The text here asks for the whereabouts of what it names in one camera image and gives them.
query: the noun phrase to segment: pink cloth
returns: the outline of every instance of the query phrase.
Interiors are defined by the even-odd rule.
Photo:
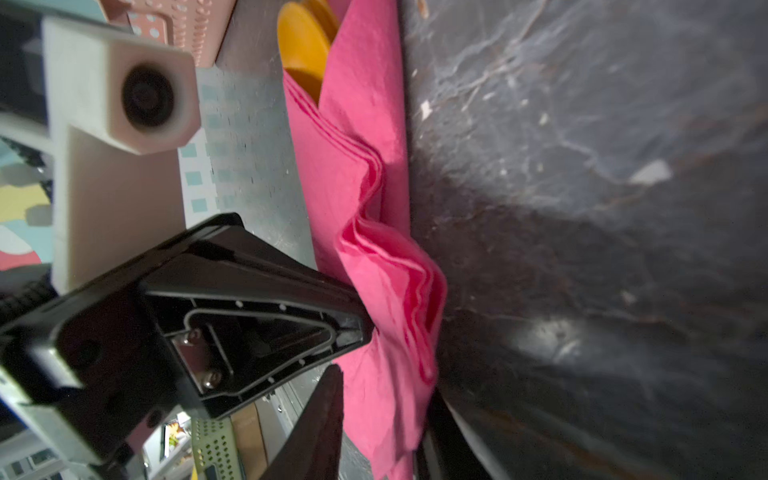
[[[376,324],[338,359],[344,430],[375,478],[412,478],[437,381],[445,277],[409,236],[402,59],[394,0],[352,0],[319,107],[288,74],[286,106],[320,271],[354,285]]]

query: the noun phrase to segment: white plastic bracket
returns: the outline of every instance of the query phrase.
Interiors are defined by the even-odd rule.
[[[114,28],[42,22],[48,131],[55,159],[54,259],[60,295],[184,231],[177,158],[200,128],[194,60]],[[136,126],[129,72],[159,71],[174,93],[162,125]]]

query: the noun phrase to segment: camera lens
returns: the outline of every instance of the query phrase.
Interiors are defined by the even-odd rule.
[[[159,71],[140,65],[125,78],[123,109],[136,127],[159,127],[174,111],[174,90]]]

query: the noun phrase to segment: perforated basket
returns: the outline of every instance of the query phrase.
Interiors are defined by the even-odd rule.
[[[136,35],[159,41],[211,67],[236,0],[98,0],[107,21],[130,25]]]
[[[232,421],[192,420],[192,454],[198,478],[213,466],[217,480],[243,480]]]

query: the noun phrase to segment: screw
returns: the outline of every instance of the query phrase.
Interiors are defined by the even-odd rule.
[[[181,340],[181,342],[184,345],[192,346],[197,344],[197,341],[203,336],[203,333],[200,331],[200,329],[192,329],[189,332],[184,334],[184,338]]]
[[[206,390],[213,390],[221,383],[221,372],[218,370],[211,370],[203,377],[203,387]]]

